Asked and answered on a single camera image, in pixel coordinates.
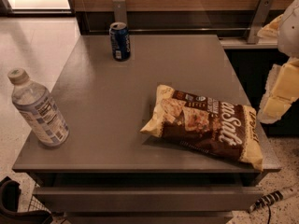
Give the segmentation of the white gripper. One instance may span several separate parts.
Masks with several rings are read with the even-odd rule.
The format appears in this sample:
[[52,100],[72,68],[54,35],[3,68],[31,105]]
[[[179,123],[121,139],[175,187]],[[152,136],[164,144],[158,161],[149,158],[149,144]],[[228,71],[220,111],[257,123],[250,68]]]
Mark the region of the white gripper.
[[299,0],[293,0],[283,15],[261,28],[257,36],[278,38],[278,50],[292,57],[283,65],[274,64],[266,80],[257,117],[261,123],[272,124],[299,99]]

